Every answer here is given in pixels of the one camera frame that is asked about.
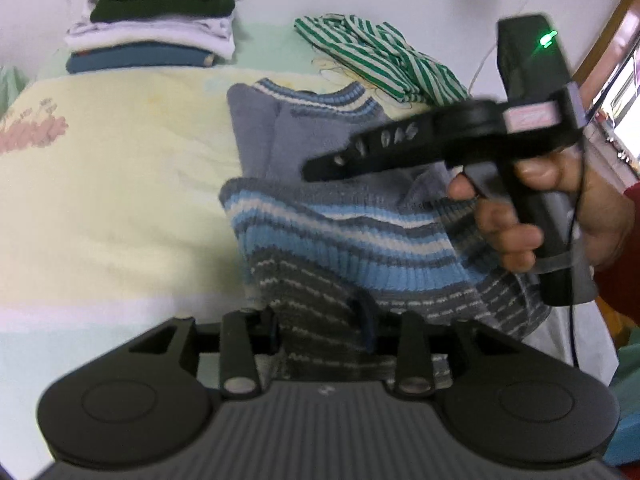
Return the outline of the red sleeve forearm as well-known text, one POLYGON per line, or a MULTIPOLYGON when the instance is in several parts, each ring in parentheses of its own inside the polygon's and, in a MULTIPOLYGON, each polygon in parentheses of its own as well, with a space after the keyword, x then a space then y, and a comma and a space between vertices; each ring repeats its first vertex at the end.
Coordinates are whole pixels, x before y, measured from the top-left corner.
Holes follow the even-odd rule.
POLYGON ((600 296, 613 310, 639 325, 639 185, 627 188, 624 195, 634 203, 634 223, 620 255, 596 272, 596 283, 600 296))

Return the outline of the person right hand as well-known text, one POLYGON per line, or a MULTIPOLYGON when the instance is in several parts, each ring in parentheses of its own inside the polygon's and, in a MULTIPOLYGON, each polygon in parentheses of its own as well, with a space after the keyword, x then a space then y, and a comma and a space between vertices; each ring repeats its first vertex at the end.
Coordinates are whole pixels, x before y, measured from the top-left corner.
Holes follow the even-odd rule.
MULTIPOLYGON (((553 153, 522 160, 515 169, 521 181, 534 190, 582 192, 577 220, 594 270, 605 269, 620 256, 636 218, 630 198, 616 191, 600 174, 582 168, 580 161, 569 154, 553 153)), ((533 269, 534 250, 544 241, 541 229, 519 222, 512 206, 494 200, 477 202, 475 220, 506 270, 533 269)))

